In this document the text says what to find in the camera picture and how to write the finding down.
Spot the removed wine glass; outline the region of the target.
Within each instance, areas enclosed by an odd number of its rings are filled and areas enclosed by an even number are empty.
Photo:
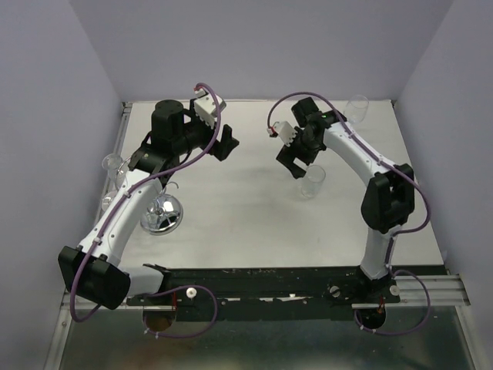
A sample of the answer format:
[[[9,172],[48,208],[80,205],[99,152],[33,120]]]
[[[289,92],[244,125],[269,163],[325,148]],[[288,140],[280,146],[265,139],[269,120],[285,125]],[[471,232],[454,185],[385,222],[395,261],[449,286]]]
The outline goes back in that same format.
[[[347,122],[351,125],[362,123],[367,115],[368,107],[369,100],[366,96],[360,94],[352,96],[344,108],[344,115]]]
[[[311,165],[306,168],[306,173],[301,182],[301,194],[307,198],[313,198],[319,194],[323,182],[326,179],[326,172],[323,167]]]

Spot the chrome wine glass rack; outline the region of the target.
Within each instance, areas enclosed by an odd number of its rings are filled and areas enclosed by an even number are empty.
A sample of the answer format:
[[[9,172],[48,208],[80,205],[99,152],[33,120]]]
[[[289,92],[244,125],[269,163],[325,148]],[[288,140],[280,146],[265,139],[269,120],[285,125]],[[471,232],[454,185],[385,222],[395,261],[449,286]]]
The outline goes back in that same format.
[[[183,215],[183,205],[164,186],[142,215],[140,227],[148,234],[163,236],[173,232],[182,223]]]

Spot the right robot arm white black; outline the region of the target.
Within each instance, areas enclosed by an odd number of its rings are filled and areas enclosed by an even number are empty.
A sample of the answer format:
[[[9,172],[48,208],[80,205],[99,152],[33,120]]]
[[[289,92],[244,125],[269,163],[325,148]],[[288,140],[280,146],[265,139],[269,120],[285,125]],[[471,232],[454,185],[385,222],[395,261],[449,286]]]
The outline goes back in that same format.
[[[277,161],[299,179],[307,169],[296,165],[297,160],[309,166],[318,153],[332,150],[359,176],[366,187],[361,216],[368,233],[360,264],[365,276],[355,281],[354,292],[362,301],[373,301],[382,293],[379,280],[388,274],[392,256],[388,245],[414,212],[414,171],[406,163],[397,165],[375,153],[335,107],[320,111],[316,94],[301,95],[291,108],[297,126],[286,121],[267,124],[269,136],[283,142]]]

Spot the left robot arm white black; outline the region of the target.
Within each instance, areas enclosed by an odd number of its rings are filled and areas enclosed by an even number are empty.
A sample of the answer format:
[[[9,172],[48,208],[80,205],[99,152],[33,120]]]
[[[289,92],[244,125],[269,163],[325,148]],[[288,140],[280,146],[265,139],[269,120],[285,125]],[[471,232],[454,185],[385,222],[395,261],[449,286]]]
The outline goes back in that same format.
[[[127,297],[141,294],[153,304],[169,299],[171,287],[159,269],[140,267],[130,272],[120,270],[119,264],[146,208],[162,193],[175,172],[198,160],[182,163],[181,156],[200,149],[202,156],[211,154],[225,160],[238,146],[231,127],[221,123],[225,107],[222,98],[209,93],[191,99],[188,108],[172,99],[155,105],[151,130],[131,155],[116,198],[77,247],[64,247],[59,253],[72,311],[78,297],[108,309],[119,307]]]

